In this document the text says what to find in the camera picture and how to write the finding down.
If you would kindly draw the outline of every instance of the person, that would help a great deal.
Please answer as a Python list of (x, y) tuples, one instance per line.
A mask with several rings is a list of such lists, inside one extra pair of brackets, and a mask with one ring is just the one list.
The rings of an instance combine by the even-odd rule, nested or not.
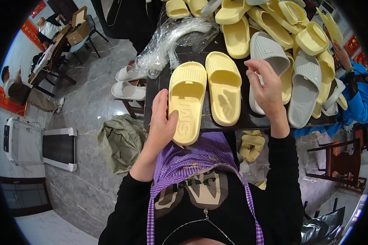
[(315, 131), (327, 132), (329, 137), (332, 138), (343, 125), (349, 126), (353, 121), (360, 124), (368, 123), (368, 72), (362, 64), (354, 63), (336, 40), (333, 42), (333, 52), (346, 71), (339, 79), (346, 86), (342, 95), (348, 103), (348, 109), (338, 111), (338, 123), (335, 125), (294, 130), (293, 135), (296, 138), (309, 135)]
[(45, 48), (49, 47), (55, 34), (63, 29), (59, 23), (60, 17), (60, 14), (54, 14), (47, 19), (40, 17), (37, 21), (39, 27), (37, 37)]
[[(266, 189), (242, 179), (236, 140), (228, 142), (226, 133), (202, 133), (191, 150), (175, 145), (178, 112), (166, 119), (168, 91), (163, 89), (153, 100), (147, 141), (123, 178), (99, 245), (118, 239), (158, 245), (301, 243), (298, 157), (280, 78), (264, 60), (245, 65), (255, 99), (271, 123)], [(255, 73), (263, 76), (263, 86)]]
[(56, 113), (59, 113), (64, 105), (64, 98), (61, 98), (58, 103), (48, 100), (40, 91), (35, 88), (31, 89), (27, 84), (24, 84), (20, 67), (15, 74), (15, 78), (10, 79), (9, 67), (5, 66), (1, 72), (1, 80), (3, 81), (5, 96), (17, 104), (24, 105), (28, 102), (42, 111)]

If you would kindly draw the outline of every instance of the man in white shirt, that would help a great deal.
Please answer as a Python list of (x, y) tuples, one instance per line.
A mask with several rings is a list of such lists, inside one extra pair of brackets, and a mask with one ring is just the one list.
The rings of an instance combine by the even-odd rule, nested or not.
[(1, 72), (1, 80), (3, 81), (4, 94), (11, 101), (24, 105), (26, 102), (37, 107), (38, 109), (45, 112), (57, 112), (61, 111), (64, 105), (64, 98), (61, 98), (57, 103), (55, 101), (48, 100), (40, 91), (35, 88), (30, 88), (29, 85), (22, 82), (20, 76), (21, 71), (16, 72), (15, 78), (10, 79), (10, 72), (8, 66), (3, 68)]
[(49, 43), (52, 41), (54, 35), (63, 29), (63, 26), (59, 23), (59, 20), (59, 14), (54, 14), (48, 19), (45, 19), (44, 17), (38, 19), (37, 25), (39, 30), (37, 37), (45, 48), (49, 46)]

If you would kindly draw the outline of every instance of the chain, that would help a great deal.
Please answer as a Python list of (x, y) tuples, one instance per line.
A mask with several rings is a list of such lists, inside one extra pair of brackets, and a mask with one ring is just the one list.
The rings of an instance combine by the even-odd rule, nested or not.
[(180, 228), (182, 228), (183, 226), (185, 226), (185, 225), (188, 225), (188, 224), (191, 224), (191, 223), (195, 223), (195, 222), (198, 222), (198, 221), (208, 221), (210, 224), (212, 224), (215, 228), (217, 228), (233, 245), (235, 245), (235, 243), (234, 242), (232, 242), (232, 240), (230, 239), (230, 238), (228, 238), (228, 236), (220, 229), (220, 228), (218, 228), (218, 226), (216, 226), (213, 222), (211, 222), (210, 220), (209, 220), (209, 217), (208, 217), (208, 210), (207, 210), (207, 208), (205, 208), (204, 210), (203, 210), (203, 213), (206, 215), (206, 218), (204, 218), (204, 219), (198, 219), (198, 220), (194, 220), (194, 221), (191, 221), (191, 222), (188, 222), (188, 223), (185, 223), (185, 224), (183, 224), (183, 225), (180, 225), (178, 228), (176, 228), (174, 231), (172, 231), (172, 233), (170, 233), (168, 236), (167, 236), (167, 238), (165, 238), (165, 240), (164, 240), (164, 242), (162, 243), (162, 245), (164, 245), (164, 243), (166, 242), (166, 240), (173, 234), (173, 233), (175, 233), (178, 229), (180, 229)]

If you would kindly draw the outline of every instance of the gray marble floor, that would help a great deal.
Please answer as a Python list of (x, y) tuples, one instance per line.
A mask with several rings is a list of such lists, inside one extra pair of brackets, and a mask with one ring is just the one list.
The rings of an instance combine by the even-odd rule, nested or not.
[[(96, 22), (97, 29), (103, 33), (98, 20)], [(79, 133), (76, 142), (78, 169), (75, 172), (45, 165), (49, 198), (54, 211), (96, 238), (114, 210), (116, 193), (123, 178), (110, 173), (106, 168), (97, 149), (96, 136), (105, 120), (127, 113), (121, 101), (113, 100), (111, 87), (116, 72), (136, 56), (128, 40), (108, 40), (109, 43), (97, 33), (92, 37), (101, 59), (93, 50), (85, 48), (78, 52), (83, 65), (75, 57), (67, 55), (70, 63), (63, 68), (67, 69), (67, 74), (77, 84), (72, 86), (67, 81), (54, 81), (56, 86), (53, 92), (57, 98), (64, 97), (65, 104), (61, 113), (48, 115), (46, 121), (47, 129), (73, 127)], [(330, 141), (327, 135), (312, 134), (296, 142), (302, 200), (309, 201), (307, 213), (319, 208), (335, 192), (335, 183), (305, 176), (305, 173), (314, 173), (316, 163), (320, 167), (325, 163), (325, 153), (308, 154), (306, 150)], [(248, 182), (254, 184), (258, 180), (266, 180), (269, 170), (267, 159), (268, 148), (265, 146), (259, 158), (250, 165), (250, 171), (245, 174)]]

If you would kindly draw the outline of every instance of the hand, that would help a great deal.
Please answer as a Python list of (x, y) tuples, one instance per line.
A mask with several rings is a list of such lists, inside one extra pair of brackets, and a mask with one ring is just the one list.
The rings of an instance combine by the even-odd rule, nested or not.
[(352, 68), (352, 64), (350, 62), (348, 53), (341, 47), (341, 45), (337, 42), (337, 40), (334, 40), (332, 43), (334, 47), (334, 53), (339, 62), (342, 64), (342, 66), (345, 68), (346, 71), (348, 71), (350, 68)]
[(174, 110), (169, 115), (169, 119), (166, 119), (167, 95), (167, 89), (163, 89), (153, 100), (150, 131), (145, 148), (155, 153), (156, 156), (173, 139), (176, 133), (178, 111)]
[[(244, 61), (248, 66), (246, 72), (254, 98), (260, 108), (265, 112), (271, 123), (271, 136), (285, 138), (289, 135), (290, 128), (286, 110), (282, 103), (281, 80), (274, 72), (270, 63), (265, 60), (250, 59)], [(260, 84), (259, 76), (263, 77), (264, 85)]]

